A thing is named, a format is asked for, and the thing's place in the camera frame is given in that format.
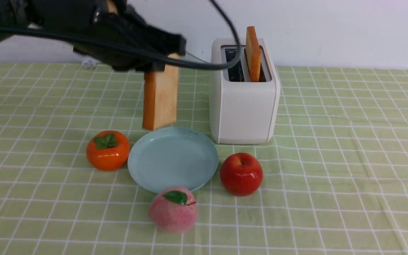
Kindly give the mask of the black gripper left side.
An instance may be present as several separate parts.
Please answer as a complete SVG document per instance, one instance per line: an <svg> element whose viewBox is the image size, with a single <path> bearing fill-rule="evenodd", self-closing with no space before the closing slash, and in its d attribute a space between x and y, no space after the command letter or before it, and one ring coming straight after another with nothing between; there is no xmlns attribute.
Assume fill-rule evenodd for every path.
<svg viewBox="0 0 408 255"><path fill-rule="evenodd" d="M166 57L186 54L187 41L181 34L147 24L135 8L123 0L116 0L113 4L108 0L99 0L85 34ZM157 60L146 60L107 47L77 44L73 46L73 51L82 56L93 57L117 72L134 70L151 73L165 70L165 64Z"/></svg>

